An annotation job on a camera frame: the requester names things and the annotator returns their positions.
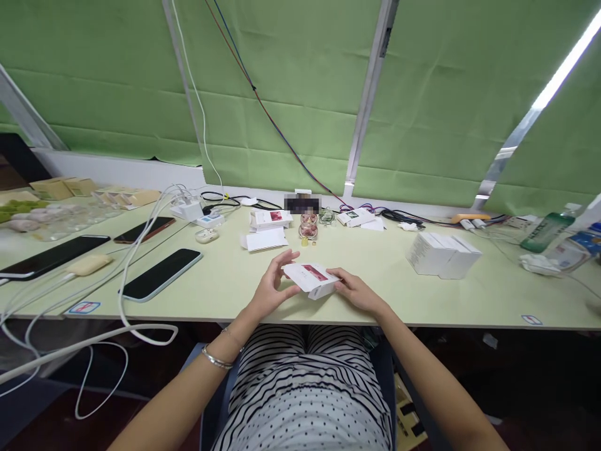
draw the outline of black and white striped fabric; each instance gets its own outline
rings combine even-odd
[[[262,324],[213,450],[390,450],[391,427],[357,328]]]

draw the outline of silver bracelet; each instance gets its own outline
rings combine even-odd
[[[228,328],[225,328],[225,329],[223,329],[223,330],[221,331],[221,333],[223,333],[223,332],[227,332],[227,334],[228,334],[228,335],[231,337],[231,339],[232,339],[232,340],[234,340],[234,341],[236,342],[236,345],[238,345],[238,347],[240,348],[240,352],[242,352],[242,351],[244,350],[244,348],[245,348],[245,347],[244,347],[244,346],[242,346],[242,345],[240,344],[240,342],[238,341],[238,339],[237,339],[237,338],[234,336],[234,334],[232,334],[232,333],[231,333],[231,332],[228,330]]]
[[[232,369],[232,367],[234,366],[233,363],[226,363],[224,361],[216,359],[215,357],[213,357],[211,354],[209,354],[207,352],[207,346],[208,345],[205,345],[205,347],[202,348],[202,353],[203,353],[203,355],[206,358],[208,358],[209,362],[211,362],[215,366],[218,366],[219,368],[223,368],[224,370],[231,370]]]

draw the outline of smartphone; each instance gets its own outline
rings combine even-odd
[[[148,231],[148,233],[146,234],[146,236],[144,237],[144,239],[142,240],[142,242],[145,242],[147,239],[153,237],[164,228],[169,227],[174,222],[175,218],[159,216]],[[146,227],[146,222],[144,224],[137,225],[132,230],[128,230],[123,235],[119,235],[117,238],[113,239],[113,241],[117,243],[131,244],[138,239],[138,237],[144,230],[144,227]]]
[[[28,281],[100,246],[111,237],[82,235],[0,271],[0,278]]]
[[[201,258],[202,254],[198,251],[190,249],[175,251],[129,282],[123,288],[123,297],[139,303],[149,301]]]

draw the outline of woman's right hand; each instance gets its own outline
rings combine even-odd
[[[367,311],[376,319],[388,309],[385,300],[380,298],[360,277],[342,268],[326,269],[326,271],[342,279],[336,282],[336,291],[355,307]]]

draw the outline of blue label sticker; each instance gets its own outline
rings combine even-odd
[[[543,325],[543,322],[534,315],[522,315],[521,317],[524,321],[526,321],[528,324],[531,324],[532,326]]]
[[[88,313],[96,310],[98,307],[100,307],[100,303],[90,303],[90,302],[83,301],[83,302],[80,302],[79,304],[76,304],[75,306],[71,307],[71,309],[69,310],[69,313],[88,314]]]

